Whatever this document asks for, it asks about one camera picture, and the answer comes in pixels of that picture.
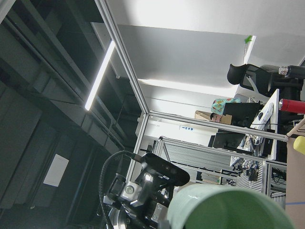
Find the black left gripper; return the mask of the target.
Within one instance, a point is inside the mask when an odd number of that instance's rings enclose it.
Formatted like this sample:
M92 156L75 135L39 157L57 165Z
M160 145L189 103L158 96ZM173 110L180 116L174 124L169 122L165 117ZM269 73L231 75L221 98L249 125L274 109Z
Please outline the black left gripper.
M116 174L103 203L111 207L108 229L169 229L165 219L176 175L144 172L134 182Z

